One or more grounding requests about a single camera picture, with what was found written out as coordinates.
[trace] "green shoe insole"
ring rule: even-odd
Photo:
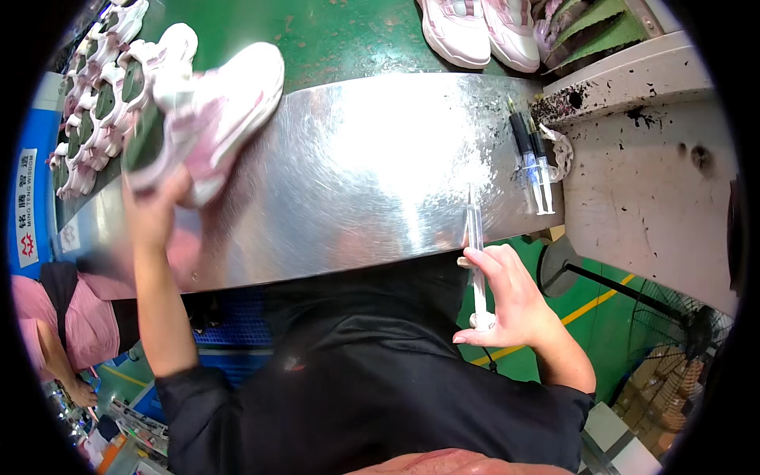
[[[86,63],[87,63],[87,60],[84,58],[84,56],[79,58],[79,63],[77,63],[77,74],[79,74],[79,71],[82,70],[82,68],[84,67]]]
[[[68,158],[74,158],[79,153],[79,147],[82,145],[82,140],[79,138],[79,132],[76,127],[71,128],[71,134],[68,136]]]
[[[116,13],[111,13],[111,15],[108,16],[108,23],[106,23],[106,26],[103,28],[103,31],[108,31],[111,29],[111,27],[119,22],[119,16]]]
[[[63,95],[67,96],[72,89],[74,89],[74,78],[66,78],[66,91]]]
[[[90,56],[94,55],[96,51],[97,51],[97,41],[91,40],[90,44],[87,45],[87,52],[84,53],[84,57],[86,59],[90,59]]]
[[[122,101],[129,103],[139,96],[145,85],[142,65],[137,59],[130,59],[124,74],[124,87],[122,89]]]
[[[82,123],[79,126],[79,130],[82,132],[82,135],[79,137],[79,144],[83,144],[90,140],[90,136],[95,131],[95,124],[93,124],[93,120],[90,117],[90,111],[82,112]]]
[[[58,168],[55,169],[55,172],[52,173],[52,180],[53,193],[57,192],[58,188],[61,188],[66,184],[66,181],[68,180],[68,167],[65,163],[62,163]]]
[[[148,103],[135,124],[126,150],[122,152],[122,169],[134,172],[150,165],[158,158],[163,146],[162,112],[153,103]]]
[[[95,118],[103,120],[103,117],[109,115],[113,110],[113,104],[115,101],[113,96],[113,87],[110,83],[103,82],[100,86],[100,91],[97,94],[97,104],[95,104]]]

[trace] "electric fan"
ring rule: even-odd
[[[646,281],[633,309],[629,358],[648,409],[666,429],[679,431],[701,395],[715,351],[731,318],[698,300]],[[656,306],[649,305],[651,300]]]

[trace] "black cable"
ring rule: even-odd
[[[488,360],[490,361],[490,363],[488,363],[488,369],[490,369],[493,372],[499,372],[499,366],[496,364],[496,361],[494,361],[493,358],[491,357],[491,353],[489,353],[488,350],[486,350],[486,347],[481,347],[481,348],[483,348],[483,351],[486,352],[486,356],[488,356]]]

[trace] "yellow floor line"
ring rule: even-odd
[[[623,280],[620,281],[620,283],[623,284],[623,285],[626,285],[628,282],[630,282],[631,280],[633,280],[633,277],[636,277],[636,276],[634,274],[628,274],[627,276],[625,276],[625,278]],[[601,304],[603,302],[606,302],[607,300],[611,299],[616,293],[617,293],[617,290],[608,290],[607,292],[605,292],[602,295],[598,296],[594,300],[591,300],[589,303],[587,303],[586,305],[582,306],[578,310],[575,310],[570,315],[564,317],[561,320],[562,324],[563,325],[567,325],[571,321],[574,321],[576,318],[578,318],[581,315],[583,315],[584,313],[588,312],[593,307],[595,307],[595,306],[597,306],[597,305],[599,305],[599,304]],[[525,345],[520,345],[518,347],[506,347],[506,348],[502,348],[501,350],[494,351],[493,353],[491,353],[491,357],[493,359],[498,359],[498,358],[501,358],[503,356],[507,356],[510,353],[514,353],[515,351],[520,350],[521,348],[525,348]],[[473,363],[474,365],[478,365],[478,366],[484,365],[484,364],[486,364],[488,362],[489,362],[488,356],[483,356],[482,358],[478,358],[478,359],[474,359],[474,360],[470,361],[470,363]]]
[[[127,381],[129,381],[129,382],[133,382],[136,385],[142,386],[143,388],[147,386],[146,382],[138,381],[137,379],[132,378],[131,376],[127,376],[124,373],[116,371],[114,368],[111,368],[110,366],[100,365],[98,367],[98,369],[105,369],[107,372],[112,372],[113,374],[117,375],[118,377],[124,378]]]

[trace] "machine label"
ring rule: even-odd
[[[25,268],[39,261],[37,237],[34,233],[34,164],[36,148],[24,148],[16,173],[16,246],[18,264]]]

